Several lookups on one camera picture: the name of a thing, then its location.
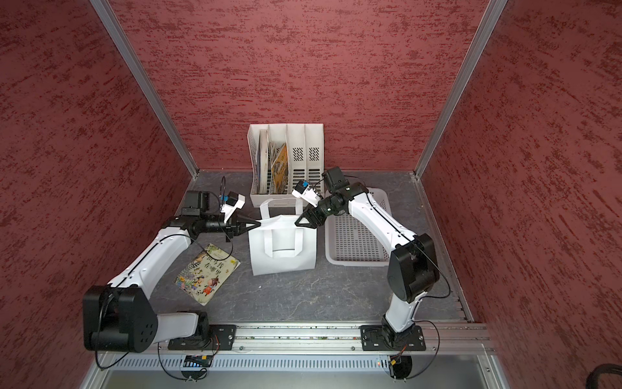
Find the white insulated delivery bag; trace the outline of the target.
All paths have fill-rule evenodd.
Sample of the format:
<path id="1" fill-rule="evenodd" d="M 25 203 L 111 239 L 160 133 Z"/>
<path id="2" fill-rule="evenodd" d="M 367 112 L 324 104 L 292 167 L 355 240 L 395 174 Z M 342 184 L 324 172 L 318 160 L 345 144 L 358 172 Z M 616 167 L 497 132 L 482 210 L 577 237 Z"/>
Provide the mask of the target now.
<path id="1" fill-rule="evenodd" d="M 314 269 L 317 231 L 295 225 L 303 212 L 303 200 L 296 200 L 293 214 L 278 216 L 270 214 L 270 203 L 268 199 L 261 204 L 261 225 L 248 233 L 253 275 Z"/>

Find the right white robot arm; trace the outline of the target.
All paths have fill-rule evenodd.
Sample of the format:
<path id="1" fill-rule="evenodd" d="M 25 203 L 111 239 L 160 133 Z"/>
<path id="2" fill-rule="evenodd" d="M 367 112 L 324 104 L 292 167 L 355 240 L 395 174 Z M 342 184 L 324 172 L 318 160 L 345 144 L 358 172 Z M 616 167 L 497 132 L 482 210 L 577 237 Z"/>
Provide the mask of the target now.
<path id="1" fill-rule="evenodd" d="M 327 185 L 325 197 L 306 180 L 293 187 L 292 195 L 308 204 L 295 225 L 316 229 L 329 217 L 346 213 L 372 233 L 390 255 L 387 282 L 393 296 L 383 316 L 383 329 L 388 337 L 402 335 L 415 324 L 420 303 L 442 278 L 432 238 L 418 235 L 397 222 L 364 183 L 351 183 L 340 168 L 325 171 L 320 182 Z"/>

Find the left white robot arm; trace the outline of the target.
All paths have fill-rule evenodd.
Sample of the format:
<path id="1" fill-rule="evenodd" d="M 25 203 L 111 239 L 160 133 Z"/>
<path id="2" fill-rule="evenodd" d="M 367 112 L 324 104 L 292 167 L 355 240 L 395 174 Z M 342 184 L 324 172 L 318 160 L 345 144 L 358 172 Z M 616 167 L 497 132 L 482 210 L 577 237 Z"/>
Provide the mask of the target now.
<path id="1" fill-rule="evenodd" d="M 189 191 L 177 216 L 171 217 L 155 239 L 119 275 L 94 285 L 83 298 L 84 347 L 92 352 L 142 353 L 151 345 L 190 338 L 206 346 L 212 340 L 207 315 L 199 312 L 157 314 L 150 297 L 177 257 L 202 233 L 243 235 L 260 223 L 240 214 L 245 196 L 229 192 L 209 211 L 210 193 Z"/>

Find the white perforated plastic basket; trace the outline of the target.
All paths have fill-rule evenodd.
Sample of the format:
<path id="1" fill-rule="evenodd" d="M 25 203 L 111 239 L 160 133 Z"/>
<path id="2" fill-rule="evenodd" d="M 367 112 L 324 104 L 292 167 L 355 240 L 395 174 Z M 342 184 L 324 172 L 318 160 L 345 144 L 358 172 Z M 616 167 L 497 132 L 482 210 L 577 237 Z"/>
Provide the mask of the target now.
<path id="1" fill-rule="evenodd" d="M 324 225 L 326 258 L 345 267 L 385 267 L 390 255 L 374 235 L 349 214 L 331 216 Z"/>

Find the colourful children's picture book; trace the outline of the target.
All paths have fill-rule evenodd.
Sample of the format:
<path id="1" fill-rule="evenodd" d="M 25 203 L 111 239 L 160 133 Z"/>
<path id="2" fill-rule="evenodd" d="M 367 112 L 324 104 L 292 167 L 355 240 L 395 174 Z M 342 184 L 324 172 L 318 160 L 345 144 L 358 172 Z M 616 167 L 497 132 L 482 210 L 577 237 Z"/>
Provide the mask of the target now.
<path id="1" fill-rule="evenodd" d="M 175 279 L 175 285 L 197 303 L 207 305 L 240 261 L 213 244 L 199 254 Z"/>

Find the white plastic file organizer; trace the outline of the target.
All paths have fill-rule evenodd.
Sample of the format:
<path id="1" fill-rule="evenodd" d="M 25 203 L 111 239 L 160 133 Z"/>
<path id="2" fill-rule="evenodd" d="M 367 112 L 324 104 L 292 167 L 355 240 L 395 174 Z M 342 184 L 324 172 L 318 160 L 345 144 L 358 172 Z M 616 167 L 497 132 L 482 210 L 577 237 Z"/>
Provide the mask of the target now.
<path id="1" fill-rule="evenodd" d="M 251 124 L 247 132 L 254 173 L 250 201 L 259 207 L 292 207 L 300 181 L 322 193 L 324 126 L 321 123 Z"/>

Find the yellow story book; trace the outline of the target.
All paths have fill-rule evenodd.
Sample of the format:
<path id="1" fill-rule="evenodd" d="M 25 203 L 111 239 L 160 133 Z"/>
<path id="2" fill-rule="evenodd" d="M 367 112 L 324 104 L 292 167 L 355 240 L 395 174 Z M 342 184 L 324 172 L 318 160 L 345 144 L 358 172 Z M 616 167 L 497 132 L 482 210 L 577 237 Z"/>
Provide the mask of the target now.
<path id="1" fill-rule="evenodd" d="M 271 182 L 269 193 L 284 195 L 288 186 L 287 144 L 271 144 L 270 157 Z"/>

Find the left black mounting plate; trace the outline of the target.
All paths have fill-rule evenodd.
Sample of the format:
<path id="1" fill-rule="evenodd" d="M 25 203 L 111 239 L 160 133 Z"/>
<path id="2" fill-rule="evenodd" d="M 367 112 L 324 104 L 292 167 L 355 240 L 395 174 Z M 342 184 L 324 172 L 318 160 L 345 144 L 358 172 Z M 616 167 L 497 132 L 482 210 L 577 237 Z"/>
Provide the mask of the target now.
<path id="1" fill-rule="evenodd" d="M 170 340 L 167 349 L 173 351 L 231 351 L 236 339 L 236 330 L 237 326 L 233 324 L 211 325 L 206 335 L 194 335 Z"/>

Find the black mounting plate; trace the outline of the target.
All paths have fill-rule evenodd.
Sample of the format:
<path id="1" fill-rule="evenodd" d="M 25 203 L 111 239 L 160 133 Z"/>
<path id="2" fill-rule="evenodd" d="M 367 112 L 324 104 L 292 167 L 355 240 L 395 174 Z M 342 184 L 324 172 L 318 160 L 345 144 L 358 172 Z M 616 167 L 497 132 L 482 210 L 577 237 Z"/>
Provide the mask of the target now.
<path id="1" fill-rule="evenodd" d="M 194 335 L 170 340 L 167 349 L 173 351 L 231 351 L 236 339 L 236 330 L 237 326 L 233 324 L 211 325 L 206 335 Z"/>
<path id="2" fill-rule="evenodd" d="M 364 351 L 425 351 L 426 343 L 420 326 L 412 325 L 404 332 L 394 332 L 388 325 L 360 327 Z"/>

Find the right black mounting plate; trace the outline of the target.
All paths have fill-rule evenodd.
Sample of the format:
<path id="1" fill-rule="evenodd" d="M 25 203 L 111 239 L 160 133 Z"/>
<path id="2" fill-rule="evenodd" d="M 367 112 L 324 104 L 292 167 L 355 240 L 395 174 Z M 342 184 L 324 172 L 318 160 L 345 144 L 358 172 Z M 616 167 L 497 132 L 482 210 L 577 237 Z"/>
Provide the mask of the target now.
<path id="1" fill-rule="evenodd" d="M 394 332 L 388 325 L 360 327 L 364 351 L 425 351 L 426 343 L 420 326 L 412 325 L 404 332 Z"/>

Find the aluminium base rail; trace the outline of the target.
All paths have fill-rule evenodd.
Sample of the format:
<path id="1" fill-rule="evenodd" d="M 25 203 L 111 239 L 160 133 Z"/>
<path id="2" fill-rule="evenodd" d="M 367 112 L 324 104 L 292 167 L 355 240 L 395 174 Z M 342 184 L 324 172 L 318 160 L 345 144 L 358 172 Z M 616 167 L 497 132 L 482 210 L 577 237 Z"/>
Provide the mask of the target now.
<path id="1" fill-rule="evenodd" d="M 391 377 L 392 351 L 365 351 L 362 325 L 238 324 L 204 379 L 189 351 L 153 346 L 102 371 L 92 366 L 82 388 L 507 388 L 484 324 L 422 323 L 422 351 L 406 351 L 406 379 Z"/>

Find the left aluminium corner post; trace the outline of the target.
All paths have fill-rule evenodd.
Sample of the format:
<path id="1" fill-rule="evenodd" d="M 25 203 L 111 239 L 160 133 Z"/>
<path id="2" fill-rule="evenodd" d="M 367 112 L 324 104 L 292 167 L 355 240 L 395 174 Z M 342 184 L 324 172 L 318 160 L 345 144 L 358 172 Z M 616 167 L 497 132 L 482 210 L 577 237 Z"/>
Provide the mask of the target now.
<path id="1" fill-rule="evenodd" d="M 113 8 L 109 1 L 105 0 L 91 0 L 92 7 L 97 13 L 98 18 L 102 22 L 106 32 L 108 32 L 110 38 L 115 44 L 122 59 L 134 76 L 139 88 L 141 89 L 144 97 L 152 108 L 153 113 L 158 118 L 160 124 L 163 126 L 167 136 L 173 144 L 173 147 L 177 151 L 179 157 L 184 163 L 185 167 L 190 173 L 192 179 L 196 179 L 199 176 L 199 167 L 191 156 L 189 149 L 186 147 L 178 129 L 168 111 L 165 108 L 164 102 L 161 100 L 155 86 L 150 80 L 147 71 L 144 69 L 141 61 L 134 48 L 132 47 L 129 38 L 123 31 L 123 28 L 116 17 Z"/>

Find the aluminium corner post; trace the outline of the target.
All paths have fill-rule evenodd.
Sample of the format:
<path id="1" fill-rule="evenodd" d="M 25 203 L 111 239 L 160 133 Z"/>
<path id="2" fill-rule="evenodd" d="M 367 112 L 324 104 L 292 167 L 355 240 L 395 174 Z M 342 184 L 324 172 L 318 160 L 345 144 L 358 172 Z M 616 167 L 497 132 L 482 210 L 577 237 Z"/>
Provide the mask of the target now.
<path id="1" fill-rule="evenodd" d="M 507 3 L 507 0 L 490 0 L 487 4 L 482 19 L 479 22 L 479 26 L 476 29 L 476 33 L 471 41 L 471 44 L 469 45 L 455 81 L 452 84 L 452 88 L 450 89 L 448 97 L 445 101 L 445 105 L 442 108 L 438 120 L 432 130 L 429 141 L 427 142 L 422 156 L 414 170 L 414 177 L 417 181 L 420 181 L 423 178 L 424 172 L 432 160 L 432 156 L 438 144 L 440 144 L 445 129 L 447 128 L 452 115 L 458 106 L 458 102 L 460 102 L 460 99 L 466 90 L 479 59 L 484 53 L 484 49 L 489 43 L 489 39 L 492 36 L 492 33 Z"/>
<path id="2" fill-rule="evenodd" d="M 160 124 L 163 126 L 167 136 L 173 144 L 173 147 L 177 151 L 179 157 L 184 163 L 185 167 L 190 173 L 192 179 L 196 179 L 199 176 L 199 167 L 191 156 L 189 149 L 186 147 L 178 129 L 168 111 L 165 108 L 164 102 L 161 100 L 155 86 L 150 80 L 147 71 L 144 69 L 141 61 L 134 48 L 132 47 L 129 38 L 123 31 L 123 28 L 116 17 L 113 8 L 109 1 L 105 0 L 91 0 L 92 7 L 97 13 L 98 18 L 102 22 L 106 32 L 108 32 L 110 38 L 115 44 L 122 59 L 134 76 L 139 88 L 141 89 L 144 97 L 152 108 L 153 113 L 158 118 Z"/>

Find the right aluminium corner post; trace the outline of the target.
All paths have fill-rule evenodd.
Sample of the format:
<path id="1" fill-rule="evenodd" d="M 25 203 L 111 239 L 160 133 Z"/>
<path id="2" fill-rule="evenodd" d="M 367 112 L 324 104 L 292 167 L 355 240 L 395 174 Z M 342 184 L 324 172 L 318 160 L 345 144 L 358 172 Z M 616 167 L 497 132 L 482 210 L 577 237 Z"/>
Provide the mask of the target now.
<path id="1" fill-rule="evenodd" d="M 507 0 L 490 0 L 487 4 L 482 19 L 479 22 L 479 26 L 476 29 L 476 33 L 471 41 L 471 44 L 469 45 L 455 81 L 452 84 L 452 88 L 450 89 L 448 97 L 445 101 L 445 105 L 442 108 L 438 120 L 432 130 L 429 141 L 427 142 L 422 156 L 414 170 L 414 177 L 417 181 L 420 181 L 423 178 L 424 172 L 432 160 L 432 156 L 438 144 L 440 144 L 445 129 L 447 128 L 452 115 L 458 106 L 458 102 L 460 102 L 460 99 L 466 90 L 479 59 L 484 53 L 484 49 L 489 43 L 489 39 L 492 36 L 492 33 L 507 3 Z"/>

